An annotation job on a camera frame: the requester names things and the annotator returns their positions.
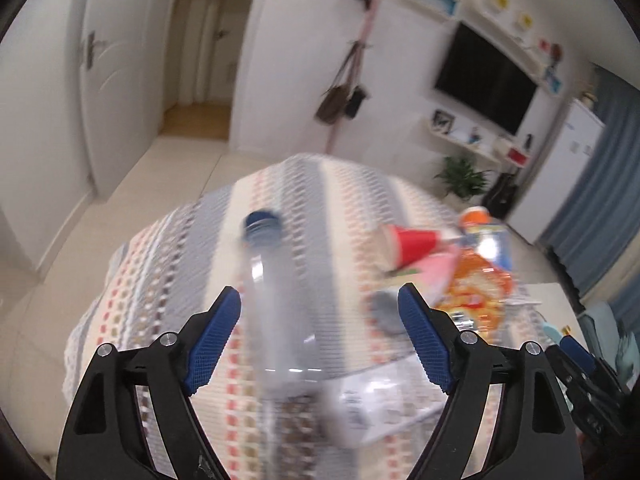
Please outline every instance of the orange snack bag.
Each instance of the orange snack bag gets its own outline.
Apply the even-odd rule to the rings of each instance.
[[[504,314],[504,300],[512,290],[513,280],[508,272],[464,248],[449,288],[436,308],[450,316],[462,313],[471,318],[476,332],[492,343]]]

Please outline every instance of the ceiling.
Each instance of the ceiling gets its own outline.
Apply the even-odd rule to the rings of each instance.
[[[539,0],[587,58],[640,88],[640,42],[613,0]]]

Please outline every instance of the blue curtain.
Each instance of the blue curtain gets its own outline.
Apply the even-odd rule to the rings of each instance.
[[[542,236],[581,295],[640,229],[640,91],[597,67],[594,113],[605,123],[574,191]]]

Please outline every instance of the black tv screen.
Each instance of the black tv screen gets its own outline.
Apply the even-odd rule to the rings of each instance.
[[[498,48],[460,23],[436,88],[515,135],[537,85]]]

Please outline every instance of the brown bag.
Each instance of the brown bag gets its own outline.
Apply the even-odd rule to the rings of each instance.
[[[335,124],[335,121],[344,113],[344,107],[349,102],[350,95],[351,89],[347,84],[329,88],[316,112],[316,119],[326,124]]]
[[[322,103],[318,107],[318,111],[316,112],[316,119],[325,123],[325,124],[335,124],[335,122],[340,118],[340,116],[344,113],[344,107],[349,102],[349,98],[351,95],[351,85],[349,82],[345,84],[338,84],[344,75],[344,71],[347,69],[348,64],[351,59],[356,54],[358,49],[358,42],[354,43],[351,47],[351,50],[347,54],[347,57],[344,59],[340,70],[338,70],[338,75],[335,77],[331,88],[325,94],[325,98],[322,100]]]

